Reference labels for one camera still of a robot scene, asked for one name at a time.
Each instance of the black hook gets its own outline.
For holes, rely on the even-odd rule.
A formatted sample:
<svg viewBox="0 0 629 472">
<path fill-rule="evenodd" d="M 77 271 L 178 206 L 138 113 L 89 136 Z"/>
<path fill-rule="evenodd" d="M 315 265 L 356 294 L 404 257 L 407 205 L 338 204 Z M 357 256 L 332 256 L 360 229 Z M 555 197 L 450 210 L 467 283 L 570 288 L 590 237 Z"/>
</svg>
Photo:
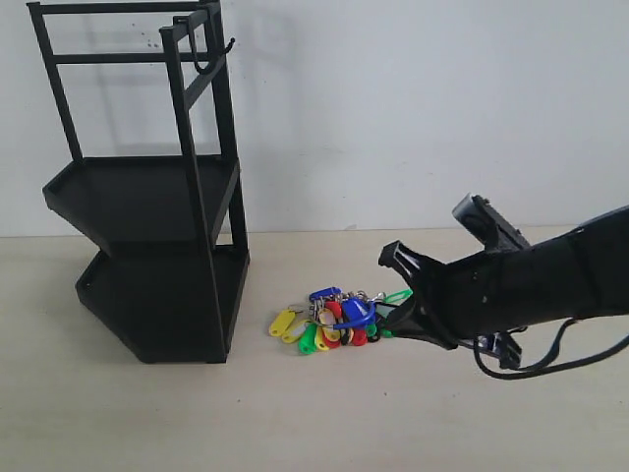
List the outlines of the black hook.
<svg viewBox="0 0 629 472">
<path fill-rule="evenodd" d="M 229 40 L 229 43 L 227 44 L 227 46 L 223 50 L 218 51 L 217 57 L 213 60 L 210 58 L 207 65 L 205 67 L 202 67 L 201 64 L 199 63 L 199 55 L 197 54 L 197 41 L 195 40 L 195 32 L 194 32 L 194 29 L 191 28 L 189 19 L 187 17 L 177 17 L 175 20 L 178 23 L 183 23 L 186 25 L 186 31 L 188 32 L 188 42 L 190 44 L 190 51 L 192 52 L 192 55 L 193 55 L 193 62 L 195 64 L 195 69 L 197 70 L 199 74 L 202 74 L 202 75 L 209 74 L 214 69 L 214 66 L 216 65 L 216 59 L 218 59 L 218 57 L 220 56 L 224 56 L 228 54 L 229 51 L 231 51 L 232 48 L 234 47 L 234 43 L 236 42 L 236 39 L 232 37 Z M 212 32 L 214 33 L 213 43 L 215 44 L 216 37 L 215 37 L 215 32 L 214 32 L 214 24 L 212 24 Z"/>
</svg>

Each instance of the bunch of keys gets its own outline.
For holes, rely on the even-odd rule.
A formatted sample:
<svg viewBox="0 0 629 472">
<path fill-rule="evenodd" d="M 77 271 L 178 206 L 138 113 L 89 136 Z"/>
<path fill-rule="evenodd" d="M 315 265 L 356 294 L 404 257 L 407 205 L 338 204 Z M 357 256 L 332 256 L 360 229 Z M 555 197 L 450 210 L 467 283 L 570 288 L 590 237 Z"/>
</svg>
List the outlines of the bunch of keys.
<svg viewBox="0 0 629 472">
<path fill-rule="evenodd" d="M 289 307 L 281 311 L 269 327 L 269 334 L 287 344 L 297 342 L 306 355 L 329 351 L 340 346 L 364 346 L 382 337 L 393 337 L 382 327 L 386 315 L 412 292 L 404 290 L 386 296 L 379 293 L 370 298 L 364 291 L 344 293 L 338 287 L 328 287 L 309 295 L 307 318 L 298 319 L 302 308 Z"/>
</svg>

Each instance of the yellow key tag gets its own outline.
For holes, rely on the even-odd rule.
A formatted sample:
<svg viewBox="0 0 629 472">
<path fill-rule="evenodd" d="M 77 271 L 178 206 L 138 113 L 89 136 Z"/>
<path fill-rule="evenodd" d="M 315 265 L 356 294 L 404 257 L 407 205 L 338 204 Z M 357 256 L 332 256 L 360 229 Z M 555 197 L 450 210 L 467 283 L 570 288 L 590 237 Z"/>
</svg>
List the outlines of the yellow key tag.
<svg viewBox="0 0 629 472">
<path fill-rule="evenodd" d="M 279 337 L 284 334 L 290 323 L 295 319 L 295 312 L 292 310 L 282 310 L 271 326 L 268 327 L 268 333 L 273 337 Z"/>
<path fill-rule="evenodd" d="M 318 313 L 318 320 L 322 322 L 324 325 L 334 325 L 336 323 L 336 319 L 334 318 L 334 314 L 329 310 L 321 310 Z M 341 338 L 341 332 L 336 329 L 332 329 L 331 327 L 325 327 L 323 329 L 325 333 L 325 337 L 327 337 L 330 341 L 336 342 Z"/>
<path fill-rule="evenodd" d="M 287 344 L 292 344 L 298 341 L 306 332 L 308 327 L 308 320 L 297 320 L 288 326 L 288 329 L 282 334 L 282 341 Z"/>
<path fill-rule="evenodd" d="M 325 345 L 323 341 L 323 328 L 321 326 L 316 327 L 316 336 L 314 337 L 314 345 L 319 351 L 329 351 L 330 348 Z"/>
</svg>

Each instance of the white wall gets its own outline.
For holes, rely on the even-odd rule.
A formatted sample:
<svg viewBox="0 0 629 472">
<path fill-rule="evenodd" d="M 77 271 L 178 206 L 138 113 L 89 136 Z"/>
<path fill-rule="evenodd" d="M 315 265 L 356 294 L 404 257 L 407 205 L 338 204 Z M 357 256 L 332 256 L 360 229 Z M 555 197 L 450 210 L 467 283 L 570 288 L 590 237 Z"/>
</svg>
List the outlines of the white wall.
<svg viewBox="0 0 629 472">
<path fill-rule="evenodd" d="M 517 223 L 629 202 L 629 3 L 226 0 L 249 228 L 451 226 L 468 192 Z M 41 187 L 70 157 L 22 1 L 2 40 L 0 234 L 73 232 Z M 147 50 L 168 16 L 50 22 L 59 51 Z M 66 66 L 86 154 L 177 149 L 165 70 Z M 96 118 L 88 119 L 90 113 Z M 211 101 L 195 109 L 216 148 Z"/>
</svg>

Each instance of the blue key tag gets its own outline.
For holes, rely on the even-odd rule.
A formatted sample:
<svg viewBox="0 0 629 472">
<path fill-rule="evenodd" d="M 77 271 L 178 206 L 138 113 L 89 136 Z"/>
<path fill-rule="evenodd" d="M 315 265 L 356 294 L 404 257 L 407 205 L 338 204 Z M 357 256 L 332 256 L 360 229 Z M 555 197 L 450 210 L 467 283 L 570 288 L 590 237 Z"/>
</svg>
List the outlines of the blue key tag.
<svg viewBox="0 0 629 472">
<path fill-rule="evenodd" d="M 344 300 L 342 303 L 343 313 L 351 323 L 361 321 L 356 327 L 365 327 L 366 325 L 373 323 L 373 317 L 366 319 L 370 309 L 362 300 L 352 297 Z"/>
<path fill-rule="evenodd" d="M 309 300 L 312 302 L 314 300 L 319 300 L 321 298 L 330 298 L 334 295 L 338 295 L 342 293 L 342 290 L 338 287 L 328 287 L 323 290 L 318 290 L 317 292 L 313 292 L 309 295 Z"/>
</svg>

